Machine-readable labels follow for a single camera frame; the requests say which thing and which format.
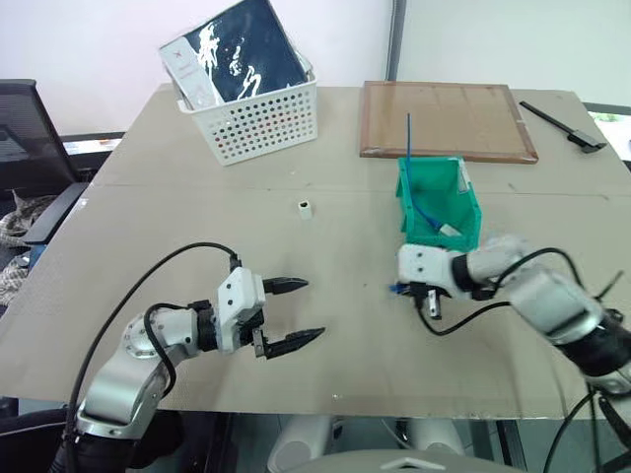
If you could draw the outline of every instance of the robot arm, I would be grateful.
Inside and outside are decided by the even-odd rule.
[[[406,244],[398,253],[399,280],[409,284],[421,316],[440,318],[440,295],[490,299],[497,278],[530,253],[514,236],[469,253]],[[506,275],[502,287],[515,311],[570,359],[631,426],[631,334],[615,313],[534,260]]]
[[[303,330],[275,343],[267,343],[262,334],[265,293],[282,294],[306,284],[297,278],[263,280],[237,267],[219,287],[216,308],[208,301],[189,307],[158,304],[164,306],[150,314],[150,330],[173,367],[202,352],[232,354],[252,343],[257,357],[275,358],[302,348],[324,331]],[[145,314],[140,314],[126,326],[77,411],[77,470],[124,471],[169,380],[168,367],[148,336]],[[66,455],[60,448],[51,471],[65,471]]]

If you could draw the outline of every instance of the green plastic bin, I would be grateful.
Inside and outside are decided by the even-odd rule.
[[[401,231],[405,232],[405,241],[458,251],[476,248],[482,212],[462,157],[410,158],[410,167],[407,168],[405,158],[398,159],[396,197],[403,213]],[[446,236],[434,230],[412,206],[411,194],[425,213],[451,225],[460,235]]]

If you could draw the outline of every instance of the blue cable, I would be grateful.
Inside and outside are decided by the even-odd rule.
[[[410,189],[410,201],[412,202],[412,207],[414,207],[414,210],[416,210],[416,212],[418,212],[425,219],[425,221],[429,224],[430,227],[432,227],[435,231],[439,232],[443,224],[441,224],[438,220],[430,217],[425,212],[423,212],[423,209],[421,209],[419,205],[416,203],[416,200],[414,200],[414,193],[412,192],[412,178],[410,177],[410,175],[412,174],[412,160],[410,160],[410,152],[411,152],[411,147],[412,147],[411,136],[412,136],[412,117],[408,113],[407,114],[407,154],[405,155],[405,167],[407,168],[407,186]]]

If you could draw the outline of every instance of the cardboard table surface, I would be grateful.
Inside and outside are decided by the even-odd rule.
[[[184,362],[162,407],[473,418],[567,414],[584,395],[581,377],[511,309],[489,312],[438,339],[408,299],[388,291],[403,241],[396,163],[359,158],[359,90],[318,92],[318,140],[224,169],[192,122],[177,115],[172,92],[158,91],[0,319],[0,394],[67,399],[92,338],[140,275],[181,245],[213,240],[233,247],[263,277],[310,281],[295,293],[269,297],[265,331],[272,340],[305,328],[326,331],[272,361],[255,359],[247,347],[230,357],[215,352]],[[597,134],[573,95],[521,94],[533,103],[558,101],[551,113],[567,113],[568,121]],[[151,123],[160,128],[152,139]],[[483,211],[483,237],[509,232],[535,246],[562,247],[595,293],[616,270],[631,267],[620,237],[631,227],[629,175],[608,150],[586,157],[563,136],[535,122],[528,126],[539,164],[467,165]],[[317,160],[319,166],[312,163]],[[556,169],[559,175],[550,176]],[[555,190],[553,181],[565,190]],[[314,205],[312,220],[298,215],[302,199]],[[554,256],[547,261],[566,270]],[[88,382],[132,316],[155,302],[216,300],[226,276],[226,257],[213,250],[196,249],[169,263],[112,326]],[[628,313],[630,285],[623,277],[607,303]],[[478,306],[446,301],[444,324]]]

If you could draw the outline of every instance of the black chair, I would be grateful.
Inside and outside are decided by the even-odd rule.
[[[24,236],[47,244],[88,186],[79,181],[33,80],[0,80],[0,190],[58,195]]]

